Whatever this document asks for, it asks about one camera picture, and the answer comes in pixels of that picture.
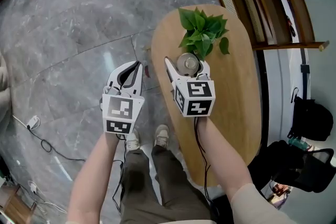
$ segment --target person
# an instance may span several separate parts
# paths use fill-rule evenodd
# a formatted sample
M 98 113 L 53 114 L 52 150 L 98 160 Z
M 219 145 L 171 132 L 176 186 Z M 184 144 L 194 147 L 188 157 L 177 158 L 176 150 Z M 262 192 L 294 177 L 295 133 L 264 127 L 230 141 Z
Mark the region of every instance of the person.
M 260 195 L 246 164 L 209 118 L 199 118 L 198 135 L 206 158 L 230 202 L 235 224 L 293 224 Z M 103 133 L 73 185 L 67 224 L 98 224 L 118 138 Z M 169 130 L 160 125 L 155 133 L 152 158 L 160 185 L 162 205 L 149 175 L 149 159 L 140 149 L 136 130 L 127 137 L 122 177 L 121 224 L 214 223 L 203 194 L 187 180 L 181 163 L 167 150 Z

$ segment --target backpack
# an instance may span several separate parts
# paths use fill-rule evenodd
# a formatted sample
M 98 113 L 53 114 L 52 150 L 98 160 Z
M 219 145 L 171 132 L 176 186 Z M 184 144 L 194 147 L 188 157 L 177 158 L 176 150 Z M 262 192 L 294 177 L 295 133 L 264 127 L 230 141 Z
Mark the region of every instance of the backpack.
M 295 96 L 294 101 L 293 125 L 287 137 L 325 141 L 333 126 L 330 111 L 313 99 L 303 100 Z
M 0 155 L 0 177 L 5 178 L 6 180 L 10 179 L 9 169 Z

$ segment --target sneaker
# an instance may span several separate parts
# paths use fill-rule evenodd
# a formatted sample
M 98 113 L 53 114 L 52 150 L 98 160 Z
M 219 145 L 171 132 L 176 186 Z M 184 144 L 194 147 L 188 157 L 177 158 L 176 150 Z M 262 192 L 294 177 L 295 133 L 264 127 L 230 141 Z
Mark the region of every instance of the sneaker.
M 140 148 L 140 138 L 138 131 L 134 128 L 133 132 L 126 137 L 127 151 L 135 151 Z
M 154 146 L 158 145 L 163 148 L 168 147 L 169 142 L 169 128 L 167 125 L 161 124 L 156 128 L 155 131 L 155 142 Z

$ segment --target forearm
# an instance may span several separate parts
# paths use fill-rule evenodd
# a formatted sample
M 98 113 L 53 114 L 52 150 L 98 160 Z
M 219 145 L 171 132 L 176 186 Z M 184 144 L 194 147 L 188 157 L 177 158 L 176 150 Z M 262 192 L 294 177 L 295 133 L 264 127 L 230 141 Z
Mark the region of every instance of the forearm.
M 198 134 L 213 172 L 229 200 L 243 185 L 252 183 L 242 157 L 209 118 L 198 119 Z
M 84 214 L 97 218 L 105 199 L 118 139 L 103 133 L 84 163 L 72 188 L 68 220 L 86 223 Z

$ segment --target marble floor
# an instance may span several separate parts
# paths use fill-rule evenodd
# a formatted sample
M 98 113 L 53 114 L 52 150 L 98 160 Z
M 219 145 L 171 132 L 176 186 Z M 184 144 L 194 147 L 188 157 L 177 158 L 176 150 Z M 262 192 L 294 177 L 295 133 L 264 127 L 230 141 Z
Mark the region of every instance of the marble floor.
M 148 152 L 156 126 L 172 126 L 151 63 L 153 30 L 169 11 L 204 3 L 219 4 L 218 0 L 2 0 L 0 51 L 11 81 L 13 114 L 23 122 L 38 115 L 38 135 L 71 158 L 87 158 L 102 133 L 98 105 L 109 73 L 137 59 L 148 65 L 150 75 L 143 79 L 146 102 L 136 123 Z M 178 143 L 172 140 L 171 149 L 185 167 Z M 82 163 L 46 153 L 13 121 L 0 137 L 0 154 L 20 184 L 28 188 L 27 182 L 33 180 L 48 200 L 67 208 Z M 120 143 L 115 158 L 122 157 Z M 102 223 L 119 223 L 112 202 L 119 172 L 114 165 Z M 66 215 L 54 207 L 40 207 L 34 223 L 65 222 Z

